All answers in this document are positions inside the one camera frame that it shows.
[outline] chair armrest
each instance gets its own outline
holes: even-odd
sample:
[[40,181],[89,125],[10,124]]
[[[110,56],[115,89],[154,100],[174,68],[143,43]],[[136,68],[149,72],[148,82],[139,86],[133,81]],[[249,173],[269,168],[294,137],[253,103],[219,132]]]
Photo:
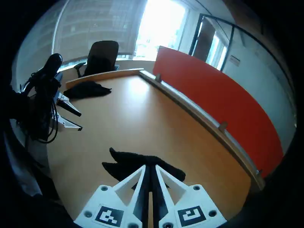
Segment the chair armrest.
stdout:
[[74,68],[75,68],[76,70],[79,70],[84,64],[85,64],[85,62],[84,62],[84,63],[79,63],[79,64],[77,64],[76,66],[74,66]]

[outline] screw hole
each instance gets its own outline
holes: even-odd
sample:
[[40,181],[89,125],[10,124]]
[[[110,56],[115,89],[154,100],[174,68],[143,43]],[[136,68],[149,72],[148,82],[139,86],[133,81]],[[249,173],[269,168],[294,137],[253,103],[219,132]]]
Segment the screw hole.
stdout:
[[101,187],[101,190],[102,190],[102,191],[106,191],[106,190],[108,190],[108,187],[107,187],[107,186],[102,186],[102,187]]
[[197,191],[197,190],[200,190],[200,187],[198,185],[196,185],[193,187],[193,189]]
[[130,223],[129,225],[128,225],[128,228],[138,228],[139,226],[137,225],[137,224],[135,224],[135,223]]
[[166,223],[163,225],[163,228],[173,228],[173,224],[170,223],[170,222],[166,222]]
[[216,216],[216,210],[209,211],[209,216],[210,217]]
[[90,217],[93,216],[93,215],[92,215],[92,212],[90,212],[90,211],[85,211],[83,214],[84,214],[84,216],[86,216],[87,218],[90,218]]

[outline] wooden table surface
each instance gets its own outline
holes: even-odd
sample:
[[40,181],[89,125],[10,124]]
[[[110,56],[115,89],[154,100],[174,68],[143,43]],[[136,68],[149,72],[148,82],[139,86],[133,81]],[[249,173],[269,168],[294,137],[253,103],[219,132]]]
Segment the wooden table surface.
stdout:
[[112,93],[72,101],[81,117],[58,107],[83,130],[59,132],[47,146],[53,181],[72,219],[99,185],[118,182],[101,164],[114,162],[110,147],[156,155],[182,169],[184,182],[201,184],[227,220],[241,210],[250,178],[204,127],[139,76],[99,83],[112,88]]

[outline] orange partition panel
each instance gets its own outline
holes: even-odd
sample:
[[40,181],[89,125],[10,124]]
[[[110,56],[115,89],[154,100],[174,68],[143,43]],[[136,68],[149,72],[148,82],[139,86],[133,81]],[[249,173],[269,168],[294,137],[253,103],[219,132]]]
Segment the orange partition panel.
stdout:
[[205,62],[160,47],[153,74],[185,94],[227,130],[248,153],[262,176],[281,161],[279,136],[268,115],[238,83]]

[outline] black glove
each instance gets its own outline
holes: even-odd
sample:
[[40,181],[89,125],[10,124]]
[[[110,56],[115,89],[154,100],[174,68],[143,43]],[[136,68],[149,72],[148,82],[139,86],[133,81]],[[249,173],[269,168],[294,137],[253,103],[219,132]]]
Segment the black glove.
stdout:
[[140,155],[129,152],[116,152],[113,148],[110,148],[110,153],[117,163],[103,162],[102,165],[105,170],[118,181],[124,180],[143,165],[147,165],[152,168],[154,168],[155,165],[159,165],[178,180],[185,180],[186,174],[182,170],[169,165],[156,156]]

